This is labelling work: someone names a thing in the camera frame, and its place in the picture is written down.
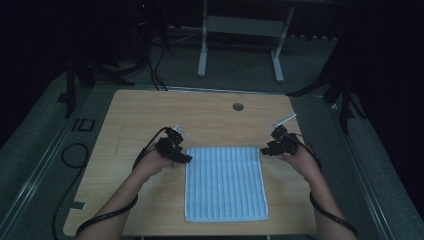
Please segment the dark background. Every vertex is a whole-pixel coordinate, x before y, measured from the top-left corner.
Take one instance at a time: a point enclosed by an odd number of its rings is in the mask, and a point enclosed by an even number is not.
[[[289,34],[339,39],[329,64],[337,62],[337,66],[348,67],[353,90],[422,217],[424,3],[339,3],[342,4],[297,3]],[[125,36],[134,27],[132,15],[128,14],[132,4],[111,0],[2,1],[0,145],[19,126],[48,84],[63,73],[67,55],[83,54],[101,63],[115,63],[118,36]],[[167,4],[162,9],[167,24],[200,26],[202,1]],[[228,9],[231,5],[216,10]],[[270,11],[270,16],[279,17],[266,4],[256,10],[242,9],[240,15],[258,16]]]

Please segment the cloth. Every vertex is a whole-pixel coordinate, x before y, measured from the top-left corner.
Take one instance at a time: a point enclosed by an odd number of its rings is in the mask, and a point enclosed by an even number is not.
[[[185,218],[189,222],[268,219],[259,150],[192,147],[186,165]]]

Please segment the table surface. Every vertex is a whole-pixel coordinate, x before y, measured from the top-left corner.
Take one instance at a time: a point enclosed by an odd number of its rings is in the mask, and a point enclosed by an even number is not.
[[[234,103],[244,106],[233,109]],[[271,141],[268,126],[291,116],[283,95],[220,92],[119,90],[106,115],[75,197],[64,233],[74,236],[131,172],[135,158],[162,127],[177,124],[189,133],[184,147],[255,146]],[[299,133],[296,119],[284,126]],[[185,165],[165,168],[144,184],[131,210],[126,236],[276,235],[316,233],[309,186],[287,163],[260,156],[269,219],[234,223],[193,223],[184,219]]]

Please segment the gray floor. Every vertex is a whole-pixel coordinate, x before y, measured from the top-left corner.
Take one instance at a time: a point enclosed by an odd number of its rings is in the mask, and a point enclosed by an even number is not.
[[[280,57],[286,81],[278,84],[274,81],[267,46],[241,48],[214,41],[209,49],[206,76],[198,78],[199,38],[194,36],[172,45],[171,52],[165,53],[159,65],[158,74],[173,90],[284,94],[315,81],[334,44],[326,40],[288,39]],[[159,56],[159,48],[153,48],[154,64]],[[153,90],[148,71],[126,78],[137,83],[129,88]],[[65,91],[65,78],[64,75],[58,77],[0,150],[1,230],[7,230],[0,236],[5,239],[53,239],[53,216],[78,174],[78,169],[62,163],[60,153],[76,142],[84,143],[90,150],[93,148],[113,94],[123,88],[100,76],[97,80],[94,89],[77,88],[77,109],[71,119],[65,120],[66,106],[56,102],[59,94]],[[353,111],[355,117],[348,122],[350,135],[344,135],[337,124],[337,109],[319,97],[325,90],[326,86],[307,96],[292,98],[292,103],[302,133],[323,161],[324,175],[340,208],[358,228],[359,238],[424,239],[423,222],[371,124]],[[72,131],[77,118],[95,120],[93,131]],[[82,163],[84,157],[84,152],[77,147],[65,154],[65,158],[75,164]],[[55,229],[59,239],[71,239],[64,236],[61,229],[77,185],[78,182],[58,212]],[[272,239],[307,238],[299,235],[272,236]]]

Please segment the blue striped towel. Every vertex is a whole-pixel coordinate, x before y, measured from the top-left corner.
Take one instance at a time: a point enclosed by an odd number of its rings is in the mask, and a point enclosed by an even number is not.
[[[255,147],[192,147],[186,165],[185,218],[189,222],[268,219]]]

